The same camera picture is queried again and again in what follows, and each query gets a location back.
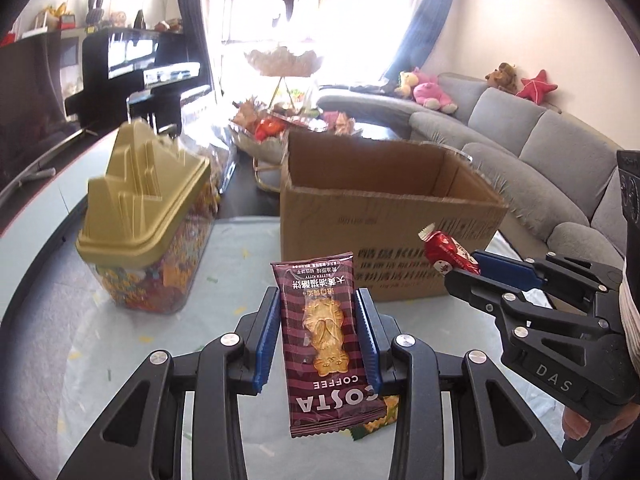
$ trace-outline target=red star pillow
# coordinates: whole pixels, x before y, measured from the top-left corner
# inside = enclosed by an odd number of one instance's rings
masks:
[[[545,94],[558,88],[558,85],[551,85],[546,82],[546,70],[541,70],[533,79],[522,78],[521,81],[524,88],[516,95],[524,99],[530,99],[537,105],[542,103]]]

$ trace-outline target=das logo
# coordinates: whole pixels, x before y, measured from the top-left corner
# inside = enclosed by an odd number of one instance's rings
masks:
[[[556,372],[549,371],[545,365],[541,364],[538,366],[536,375],[540,378],[543,378],[547,383],[553,384],[553,386],[555,386],[562,392],[568,392],[569,389],[571,389],[571,381],[563,381],[558,377],[558,374]]]

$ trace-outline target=biscuit packet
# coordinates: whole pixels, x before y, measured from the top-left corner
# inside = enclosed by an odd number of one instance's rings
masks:
[[[382,398],[386,404],[386,415],[383,418],[379,418],[378,420],[367,422],[366,424],[363,424],[361,426],[351,428],[349,431],[351,432],[351,437],[353,440],[360,440],[361,438],[366,437],[374,431],[377,431],[380,428],[384,428],[385,426],[389,426],[396,420],[398,420],[398,403],[400,401],[400,397],[397,395],[392,395]]]
[[[353,253],[271,264],[280,287],[291,436],[386,415],[367,384],[353,313]]]

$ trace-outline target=gray sofa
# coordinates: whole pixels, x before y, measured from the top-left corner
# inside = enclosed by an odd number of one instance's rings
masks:
[[[373,114],[373,121],[405,138],[410,130],[411,140],[443,142],[470,155],[510,204],[500,230],[523,258],[551,250],[621,269],[626,223],[618,146],[569,114],[488,88],[483,80],[442,74],[439,83],[458,104],[452,116],[351,92],[329,92],[318,104],[360,121],[372,122]]]

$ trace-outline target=gold lid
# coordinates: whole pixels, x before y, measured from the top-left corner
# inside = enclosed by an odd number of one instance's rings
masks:
[[[145,121],[118,130],[106,174],[88,183],[76,248],[92,264],[141,269],[158,261],[208,181],[209,159],[156,136]]]

